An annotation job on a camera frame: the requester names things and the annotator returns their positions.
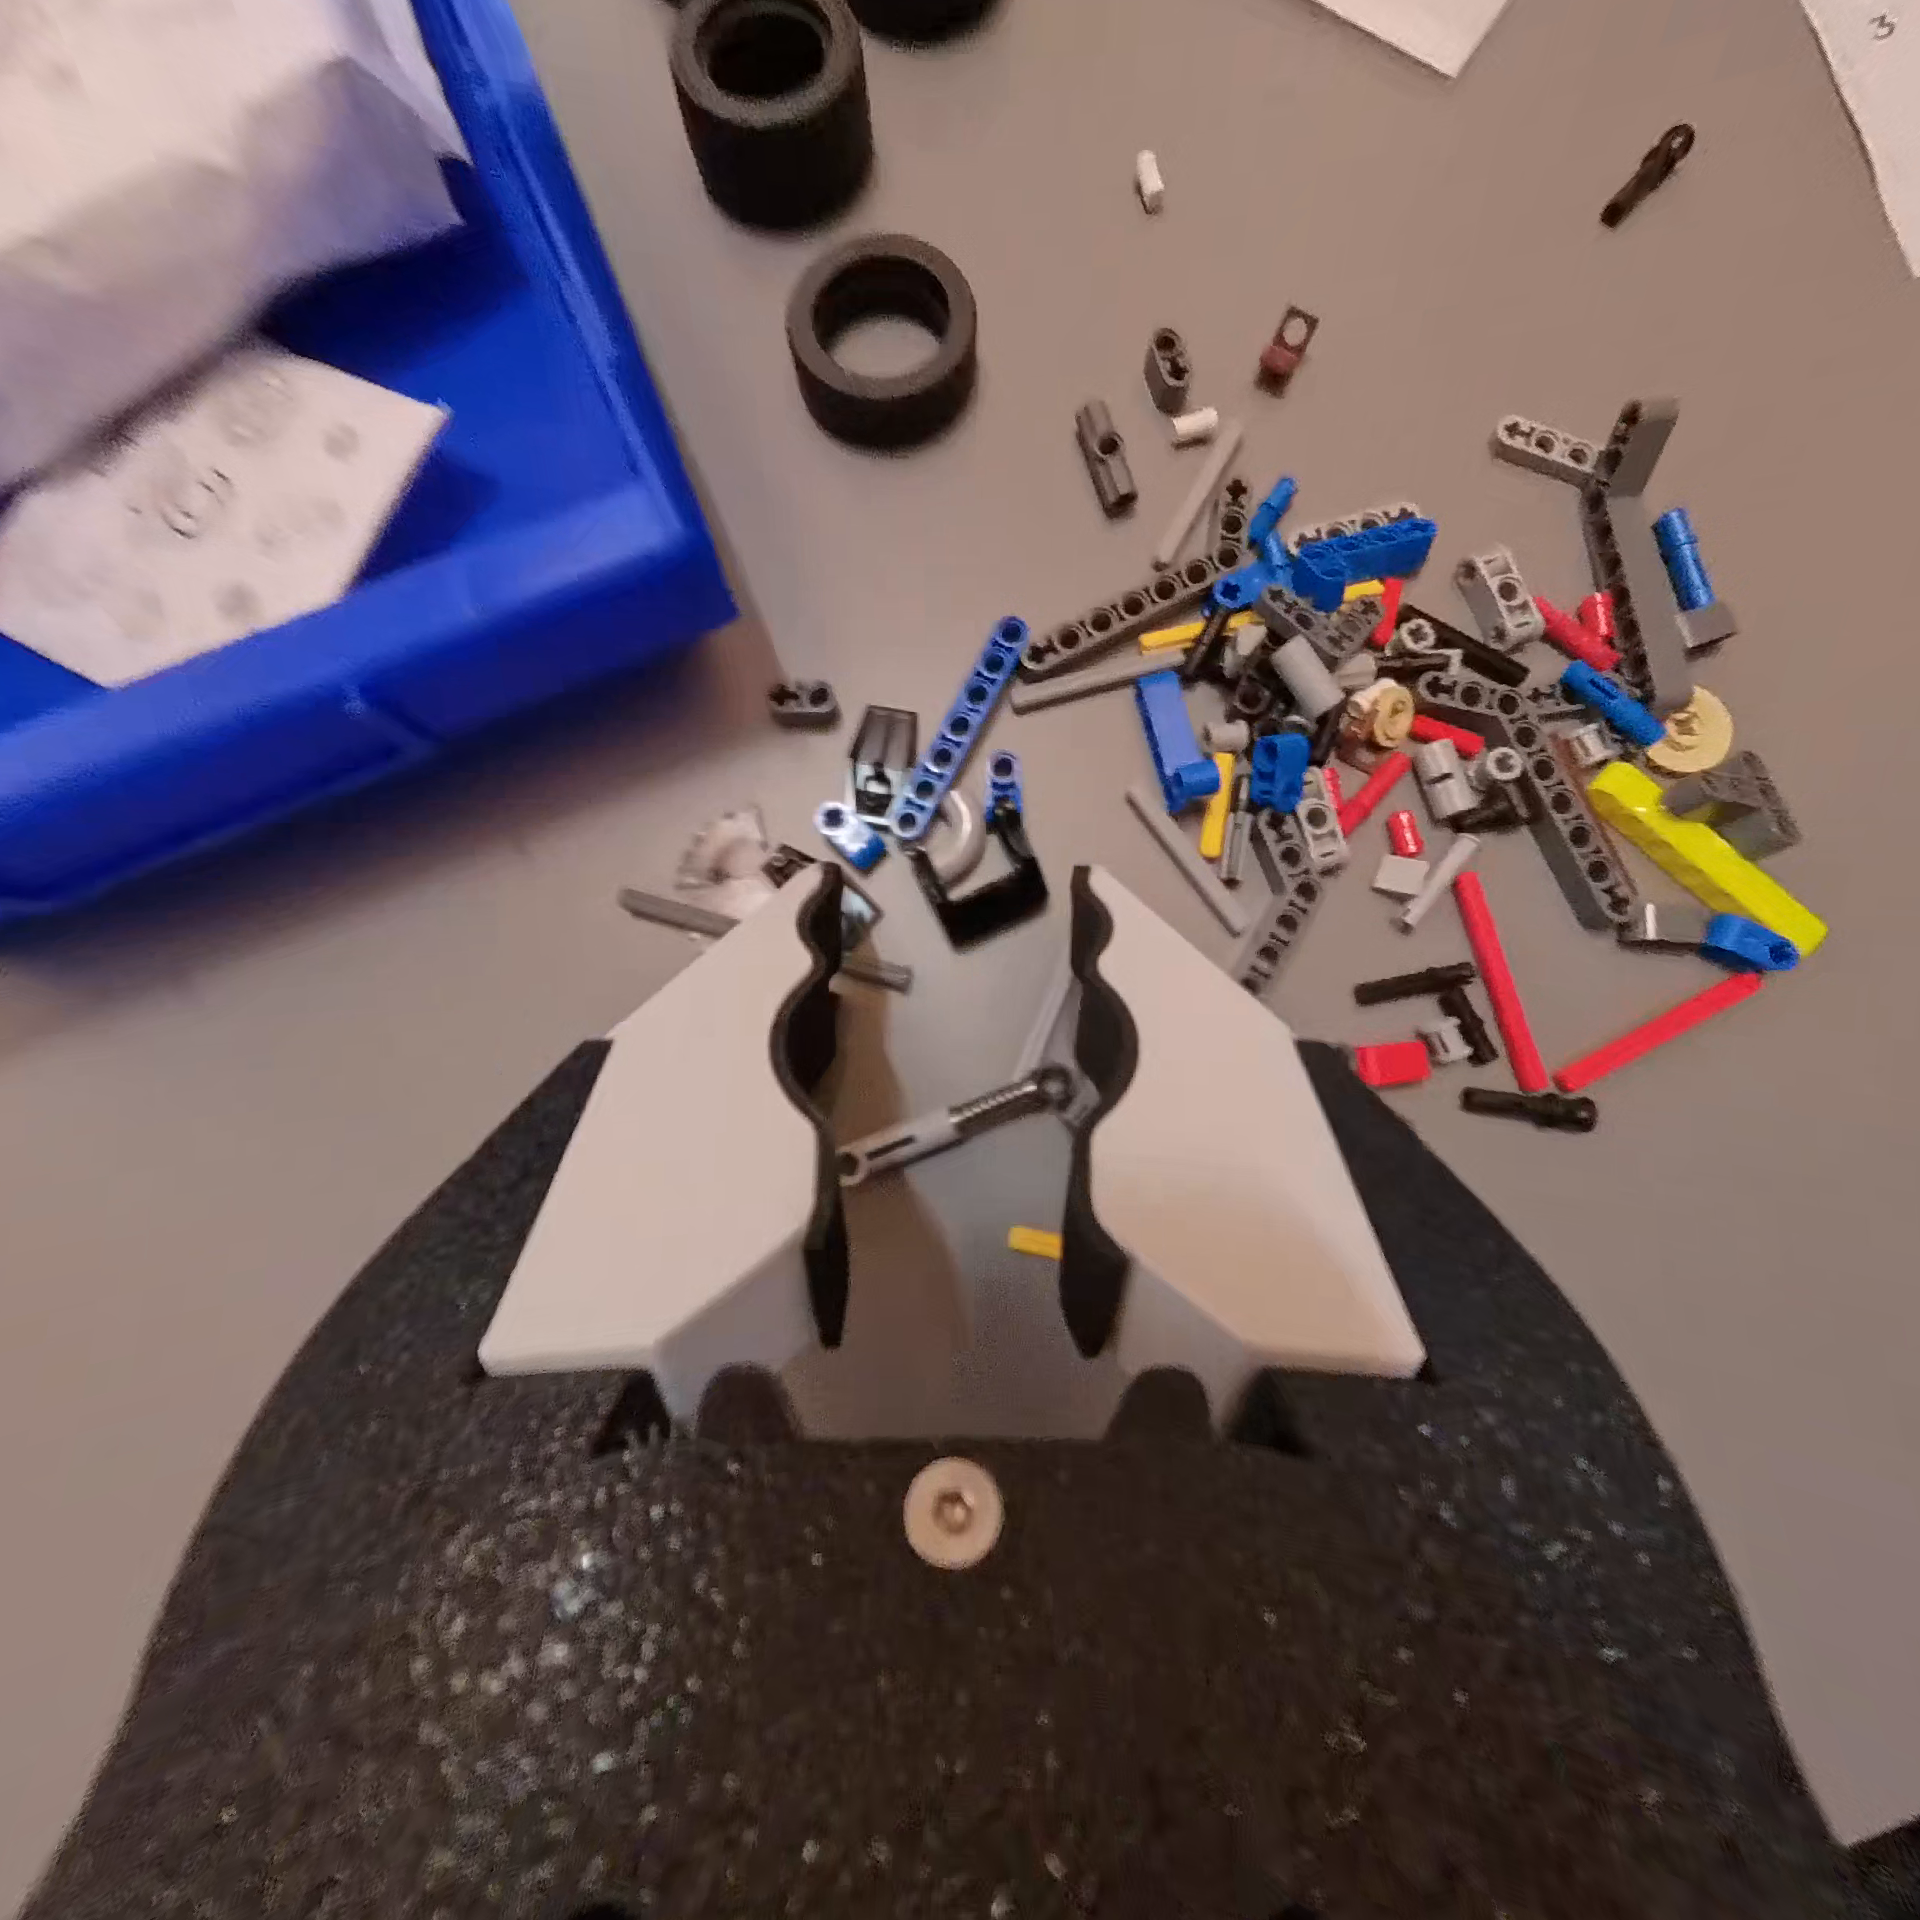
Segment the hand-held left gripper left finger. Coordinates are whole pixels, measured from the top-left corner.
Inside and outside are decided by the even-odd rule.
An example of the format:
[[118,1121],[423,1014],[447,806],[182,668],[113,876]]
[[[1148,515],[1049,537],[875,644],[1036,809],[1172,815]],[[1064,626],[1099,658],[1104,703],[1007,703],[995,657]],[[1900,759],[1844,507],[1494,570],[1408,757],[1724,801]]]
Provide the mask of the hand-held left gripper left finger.
[[642,1374],[690,1420],[731,1366],[848,1327],[851,1251],[820,1105],[844,873],[794,873],[609,1031],[580,1118],[478,1339],[492,1378]]

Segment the long dark grey lego connector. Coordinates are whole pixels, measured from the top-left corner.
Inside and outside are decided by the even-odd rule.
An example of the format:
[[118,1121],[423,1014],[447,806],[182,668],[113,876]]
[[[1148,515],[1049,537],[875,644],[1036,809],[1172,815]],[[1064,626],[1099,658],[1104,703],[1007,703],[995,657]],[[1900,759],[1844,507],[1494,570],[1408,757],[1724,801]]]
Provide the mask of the long dark grey lego connector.
[[1103,517],[1116,521],[1132,515],[1139,487],[1111,406],[1104,399],[1084,403],[1075,411],[1072,433]]

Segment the plain white paper bag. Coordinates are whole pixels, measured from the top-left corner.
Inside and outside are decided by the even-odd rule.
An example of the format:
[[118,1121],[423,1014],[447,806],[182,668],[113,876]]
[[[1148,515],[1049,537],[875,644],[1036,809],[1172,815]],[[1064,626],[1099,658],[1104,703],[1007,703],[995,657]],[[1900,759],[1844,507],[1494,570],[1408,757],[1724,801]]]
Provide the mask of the plain white paper bag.
[[2,4],[4,490],[283,293],[459,225],[411,4]]

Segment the black lego link rod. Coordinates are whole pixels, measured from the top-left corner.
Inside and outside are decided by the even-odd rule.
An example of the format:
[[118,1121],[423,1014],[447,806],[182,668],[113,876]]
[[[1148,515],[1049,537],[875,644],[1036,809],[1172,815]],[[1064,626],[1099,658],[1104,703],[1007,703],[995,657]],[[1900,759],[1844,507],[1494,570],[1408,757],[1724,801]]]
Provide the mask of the black lego link rod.
[[1631,178],[1601,207],[1601,226],[1617,231],[1636,207],[1642,207],[1663,186],[1666,186],[1678,166],[1692,155],[1696,146],[1696,129],[1692,123],[1676,123],[1663,133],[1656,145],[1639,158]]

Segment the blue plastic bin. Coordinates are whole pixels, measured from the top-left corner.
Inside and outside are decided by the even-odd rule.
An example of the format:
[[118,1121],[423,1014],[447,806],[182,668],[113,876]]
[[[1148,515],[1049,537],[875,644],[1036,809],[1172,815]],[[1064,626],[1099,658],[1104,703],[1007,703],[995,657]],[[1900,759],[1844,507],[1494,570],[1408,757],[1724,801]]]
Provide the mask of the blue plastic bin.
[[735,597],[510,4],[415,4],[464,226],[272,311],[294,353],[448,423],[339,603],[128,689],[4,639],[2,915],[410,773],[694,644]]

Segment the pile of mixed lego pieces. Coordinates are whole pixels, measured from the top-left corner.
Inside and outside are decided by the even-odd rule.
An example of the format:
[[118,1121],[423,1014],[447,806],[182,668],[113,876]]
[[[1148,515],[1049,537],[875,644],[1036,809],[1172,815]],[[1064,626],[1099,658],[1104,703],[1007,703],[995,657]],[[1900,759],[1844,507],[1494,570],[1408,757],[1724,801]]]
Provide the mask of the pile of mixed lego pieces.
[[[1628,399],[1604,439],[1526,415],[1495,425],[1497,459],[1572,494],[1591,565],[1572,607],[1494,543],[1452,570],[1458,629],[1404,594],[1433,519],[1401,501],[1289,532],[1294,481],[1254,501],[1224,449],[1140,587],[1014,639],[1019,714],[1134,695],[1152,787],[1130,804],[1234,937],[1230,981],[1251,997],[1280,978],[1363,826],[1420,796],[1384,820],[1372,886],[1404,932],[1452,905],[1470,958],[1354,990],[1359,1006],[1435,1010],[1414,1039],[1352,1053],[1366,1086],[1504,1065],[1516,1089],[1466,1089],[1466,1114],[1586,1135],[1602,1081],[1755,998],[1830,937],[1767,866],[1802,842],[1783,789],[1698,681],[1737,620],[1690,513],[1649,509],[1676,425],[1668,397]],[[1550,1070],[1478,871],[1507,833],[1530,836],[1577,925],[1695,955],[1713,982]]]

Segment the black u-shaped lego bracket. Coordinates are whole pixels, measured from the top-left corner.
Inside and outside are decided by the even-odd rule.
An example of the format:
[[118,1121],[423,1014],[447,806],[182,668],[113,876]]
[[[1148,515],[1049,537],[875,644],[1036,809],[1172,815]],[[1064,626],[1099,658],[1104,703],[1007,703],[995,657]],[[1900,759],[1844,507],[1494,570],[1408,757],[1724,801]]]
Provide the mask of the black u-shaped lego bracket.
[[1025,833],[1022,809],[996,802],[987,811],[985,826],[1007,853],[1010,869],[964,897],[944,886],[923,850],[906,853],[921,897],[940,922],[948,947],[959,950],[985,943],[1009,927],[1036,919],[1049,905],[1048,877]]

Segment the light grey toothed lego piece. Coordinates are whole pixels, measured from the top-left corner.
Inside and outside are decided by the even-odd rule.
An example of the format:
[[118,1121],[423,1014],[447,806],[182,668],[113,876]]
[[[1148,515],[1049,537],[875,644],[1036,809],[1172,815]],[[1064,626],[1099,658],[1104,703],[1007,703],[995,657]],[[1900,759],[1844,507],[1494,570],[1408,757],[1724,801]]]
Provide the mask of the light grey toothed lego piece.
[[764,862],[771,853],[760,806],[722,811],[683,846],[676,892],[704,897],[762,886],[766,882]]

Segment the grey lego axle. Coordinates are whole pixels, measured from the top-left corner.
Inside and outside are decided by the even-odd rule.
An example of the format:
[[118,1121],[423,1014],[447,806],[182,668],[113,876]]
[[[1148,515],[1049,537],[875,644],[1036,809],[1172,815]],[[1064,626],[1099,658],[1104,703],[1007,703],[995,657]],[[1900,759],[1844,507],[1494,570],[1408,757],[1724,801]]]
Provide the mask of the grey lego axle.
[[774,893],[760,893],[743,903],[746,908],[742,913],[731,913],[704,901],[649,893],[631,884],[615,890],[615,905],[631,922],[671,927],[700,942],[724,939],[737,925],[760,915],[774,898]]

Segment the grey axle pin part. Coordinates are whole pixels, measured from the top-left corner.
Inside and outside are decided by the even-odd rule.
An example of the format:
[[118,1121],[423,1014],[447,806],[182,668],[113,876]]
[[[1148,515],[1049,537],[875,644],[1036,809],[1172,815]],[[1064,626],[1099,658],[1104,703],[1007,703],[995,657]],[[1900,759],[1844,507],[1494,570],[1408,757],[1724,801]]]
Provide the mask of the grey axle pin part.
[[834,1150],[836,1179],[844,1189],[875,1182],[1041,1114],[1064,1114],[1075,1094],[1075,1071],[1046,1063],[1015,1084],[995,1089],[912,1121],[898,1121]]

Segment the black angled lego panel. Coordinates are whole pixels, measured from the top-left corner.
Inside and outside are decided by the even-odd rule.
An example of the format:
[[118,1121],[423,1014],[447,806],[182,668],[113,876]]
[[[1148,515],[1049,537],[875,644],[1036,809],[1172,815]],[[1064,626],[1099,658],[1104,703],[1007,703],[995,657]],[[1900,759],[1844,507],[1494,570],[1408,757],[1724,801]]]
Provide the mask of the black angled lego panel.
[[848,748],[848,793],[856,815],[883,823],[916,763],[919,715],[890,703],[866,706]]

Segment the printed white paper bag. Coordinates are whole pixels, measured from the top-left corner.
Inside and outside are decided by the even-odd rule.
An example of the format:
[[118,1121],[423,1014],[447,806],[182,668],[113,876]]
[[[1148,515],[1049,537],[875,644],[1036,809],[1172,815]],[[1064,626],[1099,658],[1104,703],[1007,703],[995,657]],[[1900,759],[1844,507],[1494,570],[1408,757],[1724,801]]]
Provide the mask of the printed white paper bag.
[[121,689],[334,606],[448,406],[249,338],[16,492],[2,634]]

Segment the white paper sheet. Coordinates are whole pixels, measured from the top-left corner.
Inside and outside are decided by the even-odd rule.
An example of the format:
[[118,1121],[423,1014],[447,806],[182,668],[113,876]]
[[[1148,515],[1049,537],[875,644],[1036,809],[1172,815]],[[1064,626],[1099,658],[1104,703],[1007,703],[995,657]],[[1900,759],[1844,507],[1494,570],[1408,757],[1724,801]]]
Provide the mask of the white paper sheet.
[[1919,276],[1919,2],[1802,2],[1888,229]]
[[1318,2],[1443,79],[1456,79],[1508,2]]

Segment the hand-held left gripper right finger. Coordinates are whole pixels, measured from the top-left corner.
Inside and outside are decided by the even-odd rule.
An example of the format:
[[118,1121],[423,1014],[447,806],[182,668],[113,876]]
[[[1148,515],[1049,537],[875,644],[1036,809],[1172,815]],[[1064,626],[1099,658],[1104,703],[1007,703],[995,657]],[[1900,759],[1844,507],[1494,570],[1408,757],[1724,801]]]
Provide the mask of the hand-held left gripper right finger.
[[1292,1029],[1103,866],[1071,884],[1058,1298],[1084,1359],[1188,1375],[1216,1427],[1262,1375],[1410,1381],[1426,1347]]

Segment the blue lego beam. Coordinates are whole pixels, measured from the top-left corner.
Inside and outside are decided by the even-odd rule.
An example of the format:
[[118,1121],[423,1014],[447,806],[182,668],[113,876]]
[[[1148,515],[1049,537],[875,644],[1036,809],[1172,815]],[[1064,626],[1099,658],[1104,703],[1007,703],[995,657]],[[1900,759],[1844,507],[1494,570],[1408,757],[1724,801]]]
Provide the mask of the blue lego beam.
[[1004,693],[1018,679],[1030,642],[1032,630],[1019,615],[1007,615],[990,629],[944,719],[932,730],[930,742],[897,791],[888,833],[900,849],[915,849],[928,834],[940,804],[993,725]]

